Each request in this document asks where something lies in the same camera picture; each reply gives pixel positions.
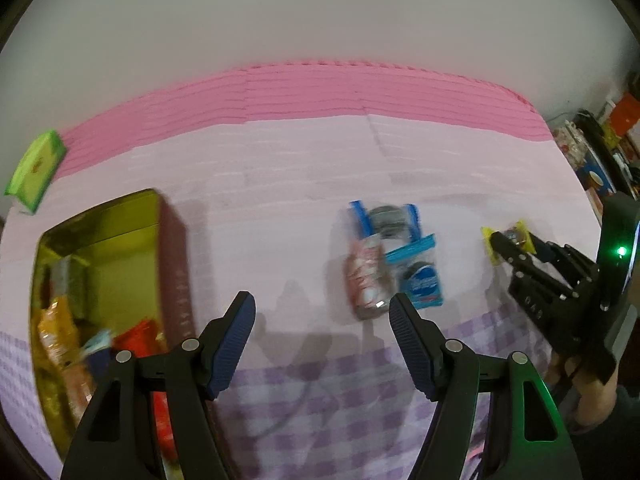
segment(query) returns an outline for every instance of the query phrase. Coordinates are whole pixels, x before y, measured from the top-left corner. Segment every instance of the purple checkered fabric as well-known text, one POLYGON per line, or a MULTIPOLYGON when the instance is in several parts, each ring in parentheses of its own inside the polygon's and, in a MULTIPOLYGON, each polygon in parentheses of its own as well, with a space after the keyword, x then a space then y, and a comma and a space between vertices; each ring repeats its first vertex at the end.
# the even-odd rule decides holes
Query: purple checkered fabric
MULTIPOLYGON (((548 364, 548 345, 512 304, 445 336, 483 354, 524 351, 538 370, 548 364)), ((482 443, 488 403, 488 394, 479 396, 472 444, 482 443)), ((238 370, 217 409, 242 478, 400 480, 411 471, 434 407, 414 388, 394 345, 322 362, 238 370)))

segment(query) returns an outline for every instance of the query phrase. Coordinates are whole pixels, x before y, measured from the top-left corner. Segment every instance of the yellow-green package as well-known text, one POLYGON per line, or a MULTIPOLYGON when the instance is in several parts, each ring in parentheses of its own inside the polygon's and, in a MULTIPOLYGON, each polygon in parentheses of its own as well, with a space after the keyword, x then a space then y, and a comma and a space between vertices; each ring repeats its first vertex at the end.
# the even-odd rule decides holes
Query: yellow-green package
POLYGON ((22 156, 4 194, 15 197, 26 212, 35 213, 65 154, 66 147, 55 130, 41 134, 22 156))

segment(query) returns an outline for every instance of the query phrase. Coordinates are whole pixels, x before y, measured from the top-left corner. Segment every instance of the wall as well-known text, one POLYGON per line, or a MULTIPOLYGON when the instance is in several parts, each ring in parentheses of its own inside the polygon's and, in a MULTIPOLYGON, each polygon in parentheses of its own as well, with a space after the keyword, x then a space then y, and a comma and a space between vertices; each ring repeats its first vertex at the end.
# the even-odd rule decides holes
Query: wall
POLYGON ((597 108, 637 53, 609 0, 35 0, 0 53, 0 186, 37 133, 246 63, 412 64, 508 86, 550 118, 597 108))

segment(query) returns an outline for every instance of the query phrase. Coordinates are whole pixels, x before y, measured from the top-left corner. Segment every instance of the tablecloth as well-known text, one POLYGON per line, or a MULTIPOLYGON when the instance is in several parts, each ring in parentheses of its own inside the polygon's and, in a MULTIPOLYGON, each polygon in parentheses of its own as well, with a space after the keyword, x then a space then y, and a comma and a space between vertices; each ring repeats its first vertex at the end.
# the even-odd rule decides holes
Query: tablecloth
MULTIPOLYGON (((301 62, 232 70, 121 104, 64 132, 38 213, 12 209, 0 245, 0 401, 53 477, 62 464, 38 407, 28 348, 38 238, 101 202, 154 187, 189 230, 202 329, 238 290, 258 316, 217 401, 244 478, 405 478, 433 405, 383 316, 360 322, 342 263, 350 200, 418 205, 436 234, 445 303, 420 311, 487 354, 548 347, 506 294, 482 225, 524 218, 596 253, 599 226, 545 123, 500 86, 411 67, 301 62)), ((476 428, 488 399, 481 396, 476 428)))

